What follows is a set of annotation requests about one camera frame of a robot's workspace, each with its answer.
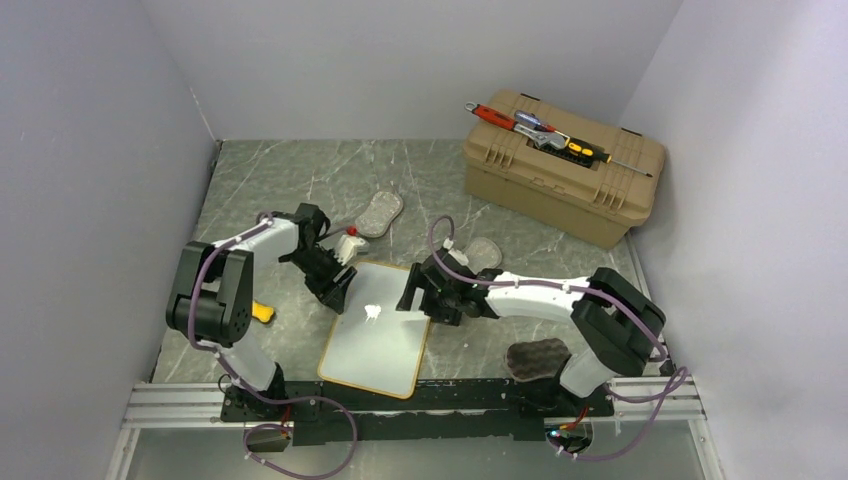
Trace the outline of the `yellow framed whiteboard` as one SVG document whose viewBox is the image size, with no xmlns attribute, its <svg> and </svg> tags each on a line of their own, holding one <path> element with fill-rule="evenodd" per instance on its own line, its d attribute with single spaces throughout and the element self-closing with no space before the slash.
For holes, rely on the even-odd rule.
<svg viewBox="0 0 848 480">
<path fill-rule="evenodd" d="M 388 396 L 412 397 L 430 318 L 398 311 L 409 270 L 377 262 L 356 264 L 345 311 L 331 328 L 318 366 L 324 381 Z"/>
</svg>

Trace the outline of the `grey blue scrubbing sponge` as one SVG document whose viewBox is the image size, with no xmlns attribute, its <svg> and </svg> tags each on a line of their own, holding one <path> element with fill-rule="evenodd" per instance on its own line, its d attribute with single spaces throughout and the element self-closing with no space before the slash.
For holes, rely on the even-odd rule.
<svg viewBox="0 0 848 480">
<path fill-rule="evenodd" d="M 463 252 L 468 259 L 468 268 L 475 274 L 484 269 L 498 268 L 503 258 L 498 245 L 485 237 L 473 238 Z"/>
</svg>

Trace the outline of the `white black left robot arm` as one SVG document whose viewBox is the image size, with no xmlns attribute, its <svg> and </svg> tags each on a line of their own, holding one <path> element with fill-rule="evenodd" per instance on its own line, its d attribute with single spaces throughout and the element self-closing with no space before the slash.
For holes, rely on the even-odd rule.
<svg viewBox="0 0 848 480">
<path fill-rule="evenodd" d="M 323 306 L 343 313 L 357 270 L 321 242 L 331 222 L 316 205 L 293 213 L 261 213 L 251 228 L 213 243 L 188 242 L 181 252 L 166 306 L 166 324 L 190 346 L 210 353 L 232 384 L 248 394 L 248 407 L 264 420 L 287 406 L 282 367 L 250 334 L 258 267 L 291 263 Z"/>
</svg>

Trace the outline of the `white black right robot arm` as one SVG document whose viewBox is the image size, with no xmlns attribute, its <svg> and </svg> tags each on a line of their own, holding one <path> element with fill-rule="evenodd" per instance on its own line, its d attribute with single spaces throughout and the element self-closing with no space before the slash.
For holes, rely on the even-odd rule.
<svg viewBox="0 0 848 480">
<path fill-rule="evenodd" d="M 641 375 L 661 350 L 659 336 L 667 322 L 658 306 L 611 268 L 572 279 L 527 277 L 499 268 L 473 273 L 445 249 L 412 265 L 396 308 L 421 311 L 448 325 L 465 317 L 572 324 L 586 348 L 555 369 L 558 382 L 551 401 L 564 415 L 578 413 L 613 378 Z"/>
</svg>

